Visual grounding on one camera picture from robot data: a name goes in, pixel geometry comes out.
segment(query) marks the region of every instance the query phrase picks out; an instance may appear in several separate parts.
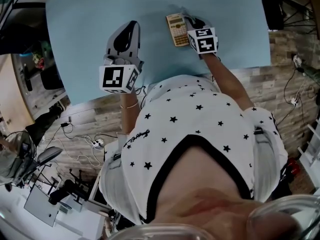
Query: woman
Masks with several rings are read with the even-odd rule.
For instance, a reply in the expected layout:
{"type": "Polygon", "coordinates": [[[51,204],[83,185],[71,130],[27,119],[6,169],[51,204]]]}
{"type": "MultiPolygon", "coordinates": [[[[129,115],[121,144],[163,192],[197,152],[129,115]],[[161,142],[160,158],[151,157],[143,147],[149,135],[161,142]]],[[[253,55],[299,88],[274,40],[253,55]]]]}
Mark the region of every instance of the woman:
{"type": "Polygon", "coordinates": [[[202,58],[220,92],[205,78],[180,75],[158,83],[141,111],[135,92],[121,95],[128,137],[108,154],[100,188],[137,225],[183,223],[241,239],[245,218],[260,206],[252,200],[267,200],[288,153],[273,115],[254,106],[214,54],[202,58]]]}

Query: yellow calculator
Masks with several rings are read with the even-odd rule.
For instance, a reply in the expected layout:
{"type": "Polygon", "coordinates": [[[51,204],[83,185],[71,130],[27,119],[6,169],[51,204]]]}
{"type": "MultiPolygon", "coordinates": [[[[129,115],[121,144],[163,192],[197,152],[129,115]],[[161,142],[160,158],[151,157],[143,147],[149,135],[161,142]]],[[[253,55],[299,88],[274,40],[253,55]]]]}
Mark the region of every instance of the yellow calculator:
{"type": "Polygon", "coordinates": [[[172,14],[166,17],[171,36],[176,47],[188,46],[189,38],[187,25],[181,13],[172,14]]]}

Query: shirt sleeve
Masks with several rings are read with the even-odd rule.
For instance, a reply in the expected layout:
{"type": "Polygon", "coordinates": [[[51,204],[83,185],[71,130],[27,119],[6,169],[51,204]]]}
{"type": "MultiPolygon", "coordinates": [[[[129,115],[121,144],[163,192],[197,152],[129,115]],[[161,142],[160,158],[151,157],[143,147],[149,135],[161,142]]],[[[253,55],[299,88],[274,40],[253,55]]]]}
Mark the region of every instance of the shirt sleeve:
{"type": "Polygon", "coordinates": [[[244,114],[255,128],[261,128],[263,133],[268,136],[274,155],[278,157],[282,169],[287,163],[288,153],[276,126],[274,115],[261,107],[250,107],[244,111],[244,114]]]}

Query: wooden floor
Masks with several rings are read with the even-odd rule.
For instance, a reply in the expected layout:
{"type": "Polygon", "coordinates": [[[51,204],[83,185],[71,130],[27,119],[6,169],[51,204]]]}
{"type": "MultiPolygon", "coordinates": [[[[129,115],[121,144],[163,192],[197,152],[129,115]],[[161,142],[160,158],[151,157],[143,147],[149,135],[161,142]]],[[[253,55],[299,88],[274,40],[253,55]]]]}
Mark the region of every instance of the wooden floor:
{"type": "MultiPolygon", "coordinates": [[[[291,60],[292,53],[298,53],[306,60],[309,65],[320,69],[320,43],[315,35],[302,35],[288,31],[278,31],[269,34],[271,62],[272,66],[234,69],[234,73],[246,88],[251,100],[262,108],[271,111],[277,122],[280,122],[291,110],[284,100],[284,87],[288,79],[294,72],[294,65],[291,60]]],[[[305,81],[305,90],[301,97],[302,102],[290,113],[282,123],[278,125],[279,132],[282,136],[286,150],[291,157],[298,155],[297,147],[302,147],[310,138],[310,131],[306,128],[307,124],[313,123],[318,115],[318,107],[315,103],[315,93],[319,87],[308,77],[304,77],[301,73],[296,72],[293,79],[286,88],[286,99],[293,98],[300,86],[305,81]]],[[[121,131],[121,111],[119,106],[119,96],[117,94],[98,98],[87,103],[75,106],[69,105],[67,110],[63,112],[61,118],[45,134],[46,138],[52,138],[58,130],[61,123],[71,120],[75,126],[69,137],[76,135],[88,135],[94,139],[97,134],[116,135],[121,131]]],[[[65,137],[62,129],[59,129],[55,135],[64,145],[65,150],[56,158],[56,163],[52,164],[53,168],[47,168],[45,174],[57,178],[57,171],[62,177],[69,178],[69,169],[73,169],[73,173],[78,174],[81,169],[87,179],[97,176],[103,164],[103,152],[93,150],[100,166],[92,166],[86,155],[90,158],[94,165],[99,164],[92,155],[92,148],[82,138],[68,139],[65,137]]],[[[104,143],[110,143],[115,139],[107,136],[99,136],[104,143]]],[[[38,152],[44,150],[49,140],[43,142],[39,146],[38,152]]],[[[50,146],[62,147],[59,140],[51,142],[50,146]]],[[[294,193],[310,193],[313,190],[310,179],[303,172],[291,184],[294,193]]]]}

